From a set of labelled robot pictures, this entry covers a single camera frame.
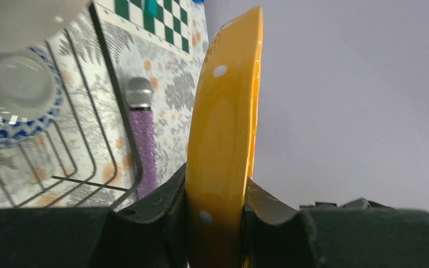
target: wire dish rack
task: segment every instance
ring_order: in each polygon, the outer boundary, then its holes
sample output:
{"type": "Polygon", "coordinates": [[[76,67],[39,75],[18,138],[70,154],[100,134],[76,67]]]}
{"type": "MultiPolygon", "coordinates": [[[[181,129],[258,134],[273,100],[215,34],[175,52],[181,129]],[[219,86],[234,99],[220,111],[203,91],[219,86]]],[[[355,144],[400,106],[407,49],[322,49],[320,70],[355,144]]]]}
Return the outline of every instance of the wire dish rack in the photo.
{"type": "Polygon", "coordinates": [[[93,52],[106,73],[85,68],[78,51],[83,40],[72,25],[56,37],[58,45],[37,46],[58,70],[65,107],[43,134],[0,150],[0,207],[118,209],[135,201],[142,165],[126,102],[94,4],[77,21],[84,19],[93,28],[98,44],[93,52]],[[57,59],[62,51],[71,64],[57,59]]]}

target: gray background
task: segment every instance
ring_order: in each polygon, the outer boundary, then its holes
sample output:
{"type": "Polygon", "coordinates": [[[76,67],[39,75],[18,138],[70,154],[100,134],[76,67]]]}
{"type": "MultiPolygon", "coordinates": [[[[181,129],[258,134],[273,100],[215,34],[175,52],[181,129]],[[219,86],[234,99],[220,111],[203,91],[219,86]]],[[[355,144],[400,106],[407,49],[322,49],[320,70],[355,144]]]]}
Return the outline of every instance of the gray background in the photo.
{"type": "Polygon", "coordinates": [[[209,38],[259,4],[254,180],[294,207],[429,210],[429,1],[205,0],[209,38]]]}

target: orange flower print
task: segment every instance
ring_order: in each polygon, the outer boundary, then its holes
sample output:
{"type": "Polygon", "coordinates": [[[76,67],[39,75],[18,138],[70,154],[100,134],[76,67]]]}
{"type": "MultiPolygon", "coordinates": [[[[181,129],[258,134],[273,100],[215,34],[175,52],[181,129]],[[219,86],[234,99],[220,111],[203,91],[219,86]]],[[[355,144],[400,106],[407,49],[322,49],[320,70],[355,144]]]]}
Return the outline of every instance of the orange flower print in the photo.
{"type": "MultiPolygon", "coordinates": [[[[59,194],[56,192],[47,192],[39,196],[39,198],[36,201],[37,207],[47,207],[49,204],[51,204],[53,201],[57,200],[59,197],[59,194]]],[[[60,206],[60,200],[58,200],[55,204],[52,204],[51,207],[59,207],[60,206]]]]}
{"type": "Polygon", "coordinates": [[[152,69],[152,63],[150,63],[150,60],[144,61],[144,68],[146,71],[150,71],[152,69]]]}
{"type": "Polygon", "coordinates": [[[159,81],[157,80],[157,78],[152,76],[149,81],[150,84],[152,84],[152,88],[154,89],[154,91],[157,92],[157,90],[159,90],[159,81]]]}
{"type": "Polygon", "coordinates": [[[124,139],[122,137],[119,137],[116,140],[116,148],[122,149],[124,147],[124,139]]]}
{"type": "Polygon", "coordinates": [[[37,135],[34,137],[34,143],[37,146],[37,148],[42,149],[45,147],[45,138],[43,134],[37,135]]]}
{"type": "Polygon", "coordinates": [[[134,160],[131,154],[127,154],[122,158],[122,167],[124,170],[130,170],[134,167],[134,160]]]}
{"type": "Polygon", "coordinates": [[[103,166],[103,172],[101,175],[101,179],[104,183],[107,183],[111,186],[119,186],[121,184],[122,180],[122,173],[121,173],[121,165],[116,163],[116,166],[110,161],[107,162],[103,166]]]}
{"type": "Polygon", "coordinates": [[[195,35],[196,35],[196,38],[197,38],[197,42],[198,43],[201,42],[201,33],[197,32],[195,35]]]}
{"type": "Polygon", "coordinates": [[[75,172],[75,170],[73,168],[65,167],[61,171],[61,175],[65,178],[68,178],[68,177],[70,177],[70,175],[73,175],[74,172],[75,172]]]}
{"type": "Polygon", "coordinates": [[[197,46],[197,44],[198,44],[198,41],[197,41],[196,34],[193,34],[192,35],[192,45],[193,45],[193,47],[195,47],[195,46],[197,46]]]}
{"type": "Polygon", "coordinates": [[[47,171],[45,169],[38,167],[34,171],[30,172],[29,181],[31,183],[39,183],[39,181],[47,179],[47,171]]]}
{"type": "Polygon", "coordinates": [[[77,144],[75,142],[76,140],[69,140],[68,142],[66,142],[66,145],[68,146],[68,148],[70,149],[76,149],[77,148],[77,144]]]}
{"type": "Polygon", "coordinates": [[[73,85],[73,76],[70,72],[68,71],[62,71],[61,72],[61,77],[63,78],[63,81],[65,81],[65,83],[67,85],[73,85]]]}

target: floral wallpaper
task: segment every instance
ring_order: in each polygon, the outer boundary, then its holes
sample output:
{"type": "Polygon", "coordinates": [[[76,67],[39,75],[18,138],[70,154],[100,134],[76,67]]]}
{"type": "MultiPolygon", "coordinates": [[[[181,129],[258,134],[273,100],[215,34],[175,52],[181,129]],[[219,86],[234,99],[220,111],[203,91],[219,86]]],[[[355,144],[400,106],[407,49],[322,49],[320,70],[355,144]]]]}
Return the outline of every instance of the floral wallpaper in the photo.
{"type": "MultiPolygon", "coordinates": [[[[132,77],[143,76],[155,90],[152,110],[160,183],[186,160],[194,95],[208,48],[203,5],[190,3],[191,59],[109,22],[102,23],[119,83],[124,86],[132,77]]],[[[21,147],[0,151],[0,207],[22,202],[25,207],[105,206],[133,183],[134,164],[121,114],[87,12],[68,27],[68,34],[83,72],[78,69],[66,32],[48,40],[68,96],[56,124],[47,133],[21,147]],[[103,183],[108,187],[97,186],[103,183]]],[[[50,55],[46,46],[38,44],[36,48],[50,55]]],[[[135,196],[131,196],[118,209],[134,201],[135,196]]]]}

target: gray leaf print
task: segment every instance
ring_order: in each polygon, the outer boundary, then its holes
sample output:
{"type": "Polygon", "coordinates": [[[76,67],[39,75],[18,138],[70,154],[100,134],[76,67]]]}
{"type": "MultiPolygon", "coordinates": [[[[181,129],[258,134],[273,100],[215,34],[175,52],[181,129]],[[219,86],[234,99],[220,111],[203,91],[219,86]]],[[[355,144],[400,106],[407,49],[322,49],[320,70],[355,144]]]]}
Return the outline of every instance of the gray leaf print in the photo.
{"type": "MultiPolygon", "coordinates": [[[[117,129],[122,125],[121,113],[116,106],[116,97],[109,84],[108,75],[95,75],[93,79],[89,88],[96,106],[96,113],[106,133],[108,129],[117,129]]],[[[91,105],[86,87],[79,84],[71,89],[69,94],[71,95],[69,102],[73,104],[83,134],[90,141],[88,143],[89,148],[94,155],[106,156],[109,153],[109,148],[104,141],[103,132],[96,119],[96,113],[91,105]]],[[[64,133],[79,134],[80,128],[77,125],[77,119],[71,111],[66,109],[60,112],[56,121],[64,133]]]]}
{"type": "Polygon", "coordinates": [[[162,136],[165,132],[165,127],[168,125],[168,122],[164,118],[159,118],[155,122],[155,136],[162,136]]]}
{"type": "MultiPolygon", "coordinates": [[[[157,148],[164,148],[165,146],[160,143],[157,142],[157,148]]],[[[157,163],[170,163],[171,157],[169,157],[169,155],[167,154],[167,150],[159,150],[157,152],[157,163]]],[[[164,177],[165,176],[170,176],[168,173],[168,165],[157,165],[157,169],[158,169],[158,177],[159,180],[161,180],[161,182],[164,182],[164,177]]]]}
{"type": "MultiPolygon", "coordinates": [[[[97,188],[91,188],[89,185],[81,185],[70,194],[70,200],[66,203],[67,206],[74,207],[81,200],[89,196],[97,188]]],[[[116,200],[116,196],[113,191],[101,189],[88,198],[82,207],[108,207],[116,200]]]]}
{"type": "Polygon", "coordinates": [[[192,89],[195,87],[193,76],[183,71],[180,75],[175,76],[173,84],[167,85],[165,96],[167,105],[170,109],[181,110],[183,107],[191,111],[195,102],[195,95],[192,89]]]}
{"type": "MultiPolygon", "coordinates": [[[[86,13],[78,16],[73,26],[67,27],[75,52],[84,61],[90,61],[93,64],[101,66],[102,53],[99,47],[99,42],[94,31],[94,27],[90,22],[86,13]]],[[[68,37],[60,39],[59,54],[62,56],[71,55],[70,44],[68,43],[68,37]]]]}
{"type": "Polygon", "coordinates": [[[208,40],[203,41],[203,53],[206,53],[208,51],[209,42],[208,40]]]}
{"type": "Polygon", "coordinates": [[[135,74],[130,74],[127,70],[125,70],[120,65],[115,66],[115,72],[117,81],[122,89],[122,94],[124,94],[124,87],[126,86],[127,82],[134,77],[135,74]]]}
{"type": "Polygon", "coordinates": [[[179,57],[172,57],[166,65],[167,71],[175,72],[177,70],[183,70],[188,66],[188,63],[179,57]]]}
{"type": "Polygon", "coordinates": [[[180,134],[183,134],[184,131],[189,129],[190,118],[185,117],[185,120],[181,121],[180,124],[176,124],[170,129],[170,134],[174,137],[180,134]]]}
{"type": "Polygon", "coordinates": [[[0,151],[0,167],[6,167],[12,170],[16,170],[17,167],[14,164],[12,156],[6,156],[0,151]]]}
{"type": "Polygon", "coordinates": [[[122,51],[124,49],[128,49],[130,51],[130,44],[134,44],[132,35],[110,23],[103,23],[103,29],[105,30],[106,43],[109,51],[111,51],[114,64],[119,65],[122,51]]]}

